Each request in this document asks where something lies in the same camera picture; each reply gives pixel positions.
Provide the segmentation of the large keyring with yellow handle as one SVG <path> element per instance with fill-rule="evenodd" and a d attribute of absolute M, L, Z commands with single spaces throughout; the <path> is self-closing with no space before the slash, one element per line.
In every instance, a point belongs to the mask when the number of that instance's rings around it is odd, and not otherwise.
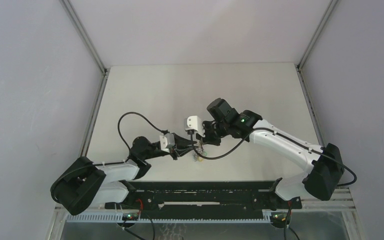
<path fill-rule="evenodd" d="M 202 156 L 206 157 L 207 152 L 205 151 L 202 143 L 199 143 L 196 145 L 196 151 L 197 153 L 196 152 L 193 153 L 193 160 L 195 162 L 203 162 L 205 159 Z"/>

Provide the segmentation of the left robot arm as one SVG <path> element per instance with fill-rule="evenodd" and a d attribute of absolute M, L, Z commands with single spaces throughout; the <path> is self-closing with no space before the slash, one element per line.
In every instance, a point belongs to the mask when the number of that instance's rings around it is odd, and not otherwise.
<path fill-rule="evenodd" d="M 76 216 L 90 207 L 118 203 L 129 209 L 136 203 L 129 181 L 142 178 L 151 168 L 148 159 L 171 156 L 174 160 L 193 150 L 196 141 L 175 133 L 150 142 L 146 137 L 134 139 L 129 155 L 121 162 L 94 163 L 79 157 L 50 187 L 52 199 Z"/>

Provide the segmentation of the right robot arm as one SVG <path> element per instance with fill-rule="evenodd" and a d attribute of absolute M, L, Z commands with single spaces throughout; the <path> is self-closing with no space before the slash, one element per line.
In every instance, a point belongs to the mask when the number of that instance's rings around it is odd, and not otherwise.
<path fill-rule="evenodd" d="M 282 208 L 289 200 L 311 195 L 328 201 L 339 186 L 345 167 L 339 148 L 312 144 L 280 130 L 261 115 L 244 110 L 241 113 L 231 107 L 225 99 L 217 98 L 207 106 L 212 121 L 203 121 L 198 116 L 185 119 L 185 131 L 195 132 L 202 144 L 218 146 L 221 139 L 231 136 L 269 148 L 282 155 L 302 172 L 292 177 L 277 180 L 269 194 L 269 203 Z"/>

